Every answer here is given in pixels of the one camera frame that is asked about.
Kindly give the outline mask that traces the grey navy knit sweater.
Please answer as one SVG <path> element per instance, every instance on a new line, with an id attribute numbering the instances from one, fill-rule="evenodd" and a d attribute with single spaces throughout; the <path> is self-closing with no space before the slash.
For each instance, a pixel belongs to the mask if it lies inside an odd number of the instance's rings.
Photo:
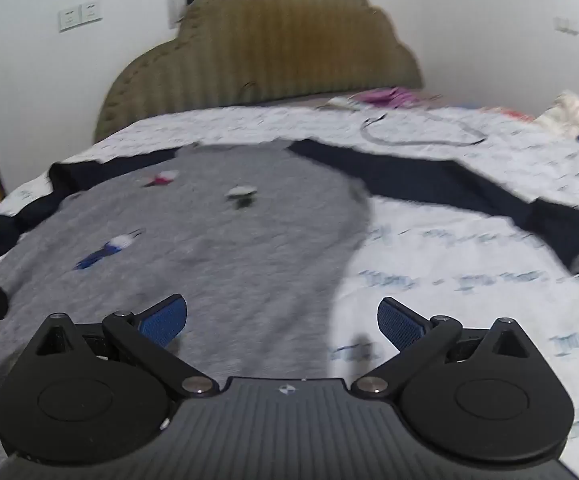
<path id="1" fill-rule="evenodd" d="M 453 160 L 276 141 L 56 164 L 48 178 L 50 192 L 0 216 L 0 373 L 54 311 L 91 322 L 180 294 L 194 364 L 321 374 L 375 196 L 504 218 L 579 273 L 578 208 L 523 200 Z"/>

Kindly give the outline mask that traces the purple cloth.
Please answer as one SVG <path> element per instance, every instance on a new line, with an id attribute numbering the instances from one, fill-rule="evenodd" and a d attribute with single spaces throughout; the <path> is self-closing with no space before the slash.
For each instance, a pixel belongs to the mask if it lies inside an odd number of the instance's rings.
<path id="1" fill-rule="evenodd" d="M 389 108 L 390 110 L 416 107 L 422 103 L 422 100 L 419 99 L 419 96 L 415 92 L 401 87 L 364 91 L 355 94 L 352 96 L 352 99 L 363 104 Z"/>

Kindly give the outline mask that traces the white script-print bed quilt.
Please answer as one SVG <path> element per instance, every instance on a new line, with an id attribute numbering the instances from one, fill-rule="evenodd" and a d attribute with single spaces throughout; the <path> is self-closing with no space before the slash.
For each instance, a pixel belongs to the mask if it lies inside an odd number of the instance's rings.
<path id="1" fill-rule="evenodd" d="M 453 160 L 523 200 L 542 198 L 579 209 L 578 141 L 504 115 L 459 108 L 192 110 L 136 122 L 67 164 L 186 146 L 303 140 L 370 154 Z M 333 297 L 321 374 L 219 376 L 194 364 L 187 351 L 192 315 L 184 297 L 188 317 L 174 351 L 218 382 L 232 376 L 353 380 L 395 353 L 376 321 L 385 297 L 420 315 L 445 314 L 468 327 L 490 326 L 497 318 L 521 324 L 573 400 L 575 419 L 562 459 L 579 476 L 579 273 L 570 273 L 538 237 L 501 217 L 372 197 L 367 240 L 349 260 Z M 29 340 L 0 373 L 0 387 Z M 0 463 L 4 457 L 0 445 Z"/>

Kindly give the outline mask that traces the cream patterned bedding pile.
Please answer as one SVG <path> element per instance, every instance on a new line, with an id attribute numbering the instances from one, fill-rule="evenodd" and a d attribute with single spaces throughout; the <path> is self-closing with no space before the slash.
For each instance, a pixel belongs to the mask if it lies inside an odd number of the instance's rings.
<path id="1" fill-rule="evenodd" d="M 579 138 L 579 96 L 562 92 L 552 105 L 535 119 L 547 131 L 566 139 Z"/>

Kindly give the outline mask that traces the white wall socket pair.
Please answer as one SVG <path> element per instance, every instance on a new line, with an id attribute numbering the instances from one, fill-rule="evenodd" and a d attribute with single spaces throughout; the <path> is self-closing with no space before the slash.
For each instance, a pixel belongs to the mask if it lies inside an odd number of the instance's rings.
<path id="1" fill-rule="evenodd" d="M 95 23 L 102 18 L 102 3 L 99 0 L 81 3 L 58 12 L 58 32 Z"/>

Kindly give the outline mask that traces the olive upholstered headboard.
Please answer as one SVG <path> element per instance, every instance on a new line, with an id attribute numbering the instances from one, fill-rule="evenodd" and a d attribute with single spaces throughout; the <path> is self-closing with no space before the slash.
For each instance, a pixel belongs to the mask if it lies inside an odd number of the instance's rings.
<path id="1" fill-rule="evenodd" d="M 414 53 L 370 0 L 194 0 L 178 35 L 116 78 L 94 139 L 188 110 L 422 86 Z"/>

